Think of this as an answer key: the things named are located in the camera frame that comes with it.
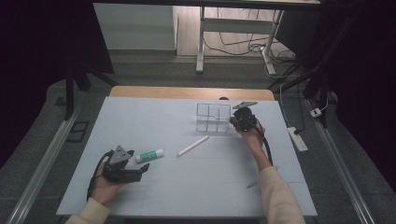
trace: metal frame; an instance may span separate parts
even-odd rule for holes
[[[33,206],[33,203],[35,202],[35,198],[37,197],[38,192],[41,190],[41,187],[46,181],[50,169],[52,168],[52,164],[55,162],[56,157],[58,156],[59,151],[61,150],[64,141],[78,116],[78,113],[85,99],[85,94],[86,93],[84,92],[79,93],[80,97],[78,98],[76,109],[71,114],[69,120],[64,120],[61,123],[61,126],[59,127],[58,132],[55,134],[54,138],[49,144],[49,148],[44,154],[43,159],[41,159],[41,162],[35,169],[35,173],[33,174],[28,185],[23,191],[22,196],[18,200],[17,204],[14,207],[14,210],[9,216],[7,224],[23,223],[23,221],[26,219],[30,209]]]
[[[314,107],[309,103],[308,100],[305,100],[305,106],[308,111],[314,109]],[[340,176],[341,182],[343,183],[346,193],[349,195],[352,205],[355,207],[356,214],[358,215],[361,223],[364,224],[374,224],[374,218],[371,215],[371,212],[367,206],[366,201],[364,201],[363,196],[361,195],[361,191],[358,186],[356,186],[355,181],[352,178],[347,165],[345,164],[340,152],[338,151],[334,141],[332,140],[332,136],[329,133],[329,130],[324,128],[321,122],[318,119],[315,119],[315,125],[317,126],[320,137],[329,152],[329,156],[332,160],[332,163]]]
[[[184,7],[239,7],[256,9],[278,9],[298,11],[323,11],[337,7],[338,10],[350,9],[356,3],[337,6],[333,1],[321,4],[316,3],[292,3],[282,1],[257,1],[257,0],[93,0],[93,3],[109,4],[132,4],[132,5],[155,5],[155,6],[184,6]]]
[[[224,32],[238,34],[259,34],[269,35],[265,48],[261,51],[268,74],[276,75],[275,68],[269,55],[270,49],[276,34],[283,11],[279,11],[275,21],[249,21],[249,20],[230,20],[219,18],[205,18],[205,7],[200,10],[200,31],[197,52],[196,73],[204,72],[204,32]]]

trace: person's right hand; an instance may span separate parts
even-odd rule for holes
[[[265,129],[260,125],[259,122],[257,122],[256,126],[259,128],[259,130],[262,130],[262,133],[265,132]],[[241,134],[242,138],[245,140],[246,144],[250,148],[250,150],[256,151],[262,151],[262,138],[260,135],[257,133],[256,130],[253,128],[248,131],[248,132],[242,132],[239,130],[236,130],[239,134]]]

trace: wooden table edge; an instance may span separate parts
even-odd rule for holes
[[[192,87],[149,87],[149,86],[115,86],[109,94],[111,97],[142,97],[165,99],[206,99],[274,101],[274,94],[269,90],[257,89],[220,89]]]

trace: sleeve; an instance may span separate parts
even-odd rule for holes
[[[296,197],[275,167],[267,167],[260,172],[259,185],[269,224],[305,223]]]
[[[84,209],[78,215],[71,216],[66,224],[101,224],[105,223],[109,214],[110,209],[90,198]]]

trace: power strip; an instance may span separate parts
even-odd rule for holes
[[[293,141],[294,145],[297,147],[297,150],[299,152],[304,152],[307,151],[308,148],[306,147],[303,138],[299,134],[295,134],[294,131],[296,131],[296,128],[290,127],[288,128],[291,140]]]

